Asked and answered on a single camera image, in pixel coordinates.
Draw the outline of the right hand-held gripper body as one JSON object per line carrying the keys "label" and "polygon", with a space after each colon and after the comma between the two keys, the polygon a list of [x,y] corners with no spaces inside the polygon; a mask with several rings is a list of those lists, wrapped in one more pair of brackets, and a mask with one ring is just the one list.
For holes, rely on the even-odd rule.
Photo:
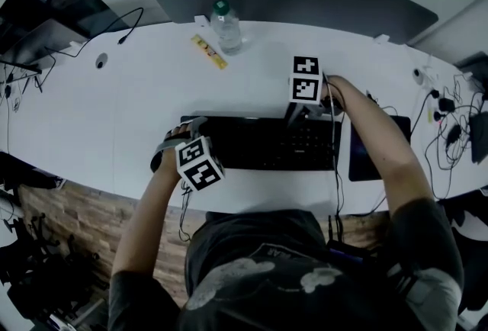
{"label": "right hand-held gripper body", "polygon": [[289,104],[304,104],[306,117],[331,118],[330,105],[322,103],[323,72],[317,57],[295,56],[289,78]]}

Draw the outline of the person's left hand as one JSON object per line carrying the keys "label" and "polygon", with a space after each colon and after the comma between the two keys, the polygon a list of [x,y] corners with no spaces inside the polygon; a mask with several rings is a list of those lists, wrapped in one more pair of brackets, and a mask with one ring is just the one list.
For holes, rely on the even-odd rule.
{"label": "person's left hand", "polygon": [[191,122],[184,122],[170,130],[164,141],[189,140],[191,139]]}

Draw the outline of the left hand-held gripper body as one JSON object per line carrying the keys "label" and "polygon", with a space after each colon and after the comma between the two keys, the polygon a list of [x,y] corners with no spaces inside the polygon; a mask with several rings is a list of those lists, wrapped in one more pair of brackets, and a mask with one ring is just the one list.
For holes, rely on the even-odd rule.
{"label": "left hand-held gripper body", "polygon": [[152,172],[159,168],[167,149],[175,150],[177,172],[192,191],[202,191],[225,178],[209,137],[195,136],[191,131],[168,137],[156,148],[150,163]]}

